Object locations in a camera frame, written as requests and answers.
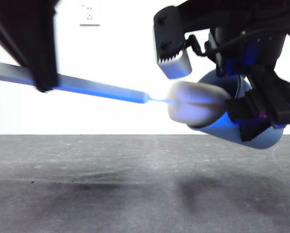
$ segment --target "white sponge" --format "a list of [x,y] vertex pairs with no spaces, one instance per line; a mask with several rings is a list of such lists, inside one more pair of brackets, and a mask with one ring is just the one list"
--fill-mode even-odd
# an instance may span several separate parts
[[215,85],[178,82],[168,94],[168,99],[176,103],[169,104],[169,115],[174,121],[204,127],[224,114],[224,101],[230,98],[224,89]]

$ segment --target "cable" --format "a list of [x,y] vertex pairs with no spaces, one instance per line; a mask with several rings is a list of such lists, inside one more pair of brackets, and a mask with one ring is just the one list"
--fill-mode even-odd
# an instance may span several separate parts
[[202,52],[201,51],[201,47],[200,44],[197,40],[197,38],[195,37],[195,35],[190,35],[189,38],[186,40],[186,48],[191,46],[192,50],[201,57],[207,57],[213,54],[216,54],[218,52],[221,52],[223,50],[229,49],[230,47],[239,44],[241,42],[243,42],[244,40],[247,39],[252,39],[252,38],[258,38],[258,37],[262,37],[262,36],[272,36],[274,33],[286,33],[288,35],[290,35],[290,26],[289,27],[282,27],[282,28],[266,28],[266,29],[258,29],[249,33],[245,33],[242,34],[222,45],[220,45],[219,47],[217,47],[214,50],[209,50],[206,52]]

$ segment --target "white wall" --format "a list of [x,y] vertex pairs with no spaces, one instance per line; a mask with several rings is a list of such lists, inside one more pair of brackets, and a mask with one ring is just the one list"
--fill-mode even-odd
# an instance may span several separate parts
[[[58,72],[165,96],[170,85],[155,63],[153,16],[183,0],[140,3],[103,0],[102,24],[80,27],[75,9],[79,0],[60,0],[55,16]],[[207,39],[207,31],[198,32]],[[198,81],[215,68],[189,51],[193,72],[182,79]],[[0,62],[16,62],[0,47]],[[290,81],[290,38],[277,73]],[[0,82],[0,134],[199,134],[173,122],[163,103],[136,104],[63,91],[40,93],[35,88]],[[290,134],[290,126],[285,130]]]

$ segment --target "wall outlet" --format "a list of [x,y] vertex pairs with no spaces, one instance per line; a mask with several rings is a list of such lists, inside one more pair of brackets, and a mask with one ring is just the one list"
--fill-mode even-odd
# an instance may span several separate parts
[[99,26],[101,24],[101,6],[82,4],[79,9],[80,26]]

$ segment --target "concrete floor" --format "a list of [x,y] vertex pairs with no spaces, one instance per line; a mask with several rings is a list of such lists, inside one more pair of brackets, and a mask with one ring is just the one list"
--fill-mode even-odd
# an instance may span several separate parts
[[290,233],[290,136],[0,136],[0,233]]

